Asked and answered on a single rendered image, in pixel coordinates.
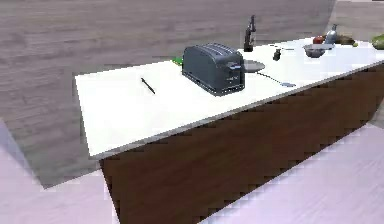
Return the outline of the green lettuce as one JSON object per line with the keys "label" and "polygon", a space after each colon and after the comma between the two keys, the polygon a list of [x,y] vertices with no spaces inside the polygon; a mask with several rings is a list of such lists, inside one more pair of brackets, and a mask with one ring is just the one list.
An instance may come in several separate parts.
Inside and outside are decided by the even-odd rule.
{"label": "green lettuce", "polygon": [[384,50],[384,34],[374,36],[371,43],[375,49]]}

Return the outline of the grey round plate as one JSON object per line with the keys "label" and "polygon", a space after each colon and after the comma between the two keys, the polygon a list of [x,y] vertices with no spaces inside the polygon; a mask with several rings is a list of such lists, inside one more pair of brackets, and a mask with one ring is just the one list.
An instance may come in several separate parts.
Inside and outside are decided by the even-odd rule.
{"label": "grey round plate", "polygon": [[244,61],[244,70],[246,73],[256,73],[260,70],[263,70],[265,65],[258,61],[245,60]]}

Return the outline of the grey metal bowl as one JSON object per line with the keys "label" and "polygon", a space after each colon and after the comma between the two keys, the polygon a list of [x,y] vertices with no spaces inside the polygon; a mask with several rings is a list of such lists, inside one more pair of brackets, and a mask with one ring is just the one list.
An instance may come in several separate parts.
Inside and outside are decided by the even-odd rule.
{"label": "grey metal bowl", "polygon": [[309,58],[319,58],[325,53],[326,50],[331,50],[333,48],[333,44],[308,44],[303,47]]}

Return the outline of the black pen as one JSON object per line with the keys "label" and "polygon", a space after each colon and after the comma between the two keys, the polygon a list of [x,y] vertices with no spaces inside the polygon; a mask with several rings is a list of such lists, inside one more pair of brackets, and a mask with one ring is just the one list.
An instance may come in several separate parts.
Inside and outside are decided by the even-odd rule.
{"label": "black pen", "polygon": [[144,78],[141,78],[141,82],[153,93],[156,94],[155,90],[146,82]]}

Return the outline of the dark wine bottle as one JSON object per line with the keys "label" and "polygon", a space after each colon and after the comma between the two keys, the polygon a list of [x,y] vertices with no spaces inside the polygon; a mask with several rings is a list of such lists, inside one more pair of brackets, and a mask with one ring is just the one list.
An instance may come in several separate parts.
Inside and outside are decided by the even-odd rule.
{"label": "dark wine bottle", "polygon": [[252,52],[253,51],[253,43],[254,43],[253,34],[255,32],[256,32],[255,16],[252,15],[250,18],[249,25],[245,31],[244,45],[243,45],[245,52]]}

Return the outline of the dark grey toaster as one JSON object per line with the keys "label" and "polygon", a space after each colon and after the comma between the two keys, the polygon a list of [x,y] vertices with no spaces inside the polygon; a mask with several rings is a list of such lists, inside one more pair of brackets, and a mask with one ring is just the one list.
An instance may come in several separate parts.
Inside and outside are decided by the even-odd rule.
{"label": "dark grey toaster", "polygon": [[214,96],[228,95],[245,88],[242,54],[219,43],[186,47],[182,74]]}

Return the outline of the grey soap bottle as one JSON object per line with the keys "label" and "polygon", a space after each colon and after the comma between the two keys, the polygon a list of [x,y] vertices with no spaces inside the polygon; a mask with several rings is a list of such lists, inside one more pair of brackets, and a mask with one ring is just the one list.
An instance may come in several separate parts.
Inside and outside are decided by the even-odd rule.
{"label": "grey soap bottle", "polygon": [[337,39],[337,25],[334,24],[332,28],[327,32],[324,43],[325,44],[334,44]]}

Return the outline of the brown bread loaf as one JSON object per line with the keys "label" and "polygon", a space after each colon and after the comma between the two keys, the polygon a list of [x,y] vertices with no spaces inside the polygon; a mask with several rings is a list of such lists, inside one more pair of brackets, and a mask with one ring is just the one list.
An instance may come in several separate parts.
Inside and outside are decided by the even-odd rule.
{"label": "brown bread loaf", "polygon": [[336,44],[341,45],[353,45],[355,43],[355,40],[352,37],[345,36],[345,35],[338,35],[335,41]]}

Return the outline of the brown counter with white top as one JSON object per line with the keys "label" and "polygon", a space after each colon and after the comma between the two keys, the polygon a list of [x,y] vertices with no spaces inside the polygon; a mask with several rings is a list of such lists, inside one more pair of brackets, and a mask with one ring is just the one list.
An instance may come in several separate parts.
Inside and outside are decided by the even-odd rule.
{"label": "brown counter with white top", "polygon": [[291,88],[249,74],[242,91],[215,97],[170,61],[77,76],[89,154],[120,224],[197,224],[370,120],[384,50],[359,41],[312,59],[304,46],[250,53]]}

